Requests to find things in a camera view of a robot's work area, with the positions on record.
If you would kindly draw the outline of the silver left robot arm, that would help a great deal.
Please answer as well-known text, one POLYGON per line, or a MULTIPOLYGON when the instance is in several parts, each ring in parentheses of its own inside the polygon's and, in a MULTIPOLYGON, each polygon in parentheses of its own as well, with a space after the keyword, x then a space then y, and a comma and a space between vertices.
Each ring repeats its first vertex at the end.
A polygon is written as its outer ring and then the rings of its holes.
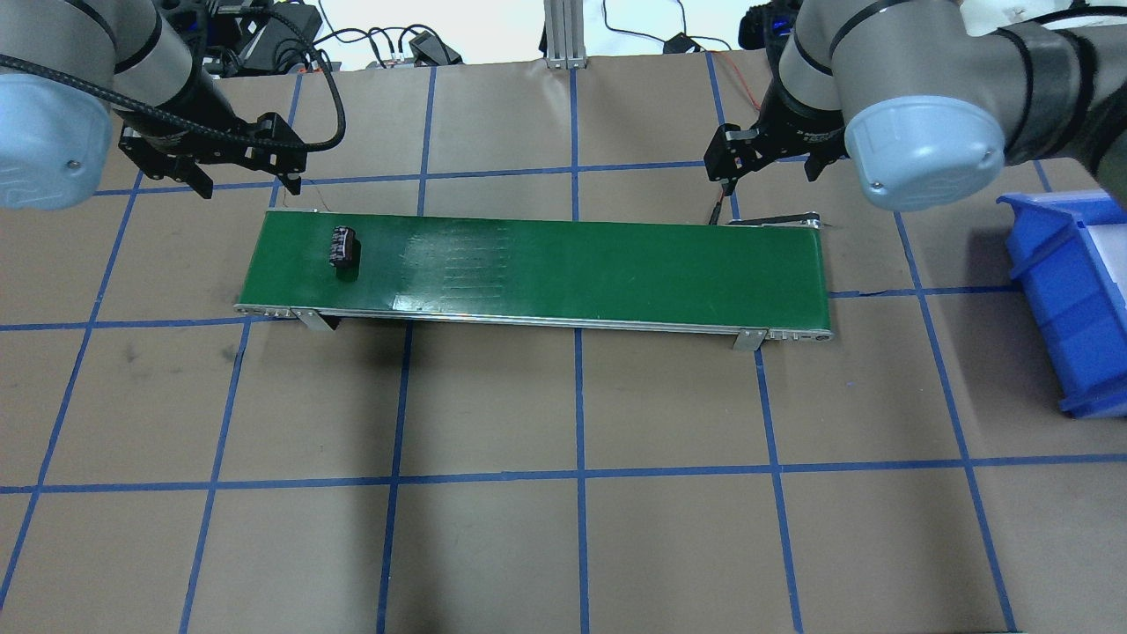
POLYGON ((298 133, 277 113, 241 119, 203 66, 210 44, 248 41, 243 11, 276 25, 266 1, 5 1, 5 208, 88 200, 112 144, 145 177, 205 198, 205 166, 274 175, 298 194, 298 133))

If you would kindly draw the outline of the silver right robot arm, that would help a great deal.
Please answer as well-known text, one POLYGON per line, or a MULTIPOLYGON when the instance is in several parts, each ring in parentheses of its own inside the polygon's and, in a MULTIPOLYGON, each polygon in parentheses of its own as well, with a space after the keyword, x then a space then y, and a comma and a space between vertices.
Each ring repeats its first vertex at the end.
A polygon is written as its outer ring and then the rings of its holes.
POLYGON ((703 158, 726 194, 806 157, 841 157, 870 204, 962 200, 1009 166, 1067 158, 1124 200, 1124 25, 1045 20, 971 35, 955 1, 805 1, 756 124, 722 124, 703 158))

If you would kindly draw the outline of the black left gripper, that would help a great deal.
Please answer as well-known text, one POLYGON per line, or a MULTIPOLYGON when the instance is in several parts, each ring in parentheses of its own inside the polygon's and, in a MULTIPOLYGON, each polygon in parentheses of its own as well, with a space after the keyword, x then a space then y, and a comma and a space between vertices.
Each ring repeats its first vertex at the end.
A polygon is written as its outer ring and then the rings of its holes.
POLYGON ((123 130, 118 148, 147 177, 174 177, 189 186, 201 198, 213 196, 214 181, 204 166, 238 166, 278 177, 290 195, 301 195, 302 173, 307 168, 305 142, 281 114, 268 111, 257 120, 237 115, 212 123, 225 134, 222 139, 184 130, 148 114, 119 111, 123 130), (298 144, 292 148, 261 148, 261 144, 298 144))

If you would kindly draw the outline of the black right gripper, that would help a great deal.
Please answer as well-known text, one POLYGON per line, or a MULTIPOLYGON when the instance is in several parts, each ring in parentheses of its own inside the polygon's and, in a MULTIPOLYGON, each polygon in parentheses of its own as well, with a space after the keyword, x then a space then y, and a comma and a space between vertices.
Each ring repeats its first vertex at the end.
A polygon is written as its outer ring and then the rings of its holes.
POLYGON ((782 159, 805 157, 805 176, 814 184, 826 167, 848 157, 841 111, 825 111, 797 100, 784 84, 769 84, 756 124, 718 126, 703 157, 720 198, 733 196, 738 178, 782 159))

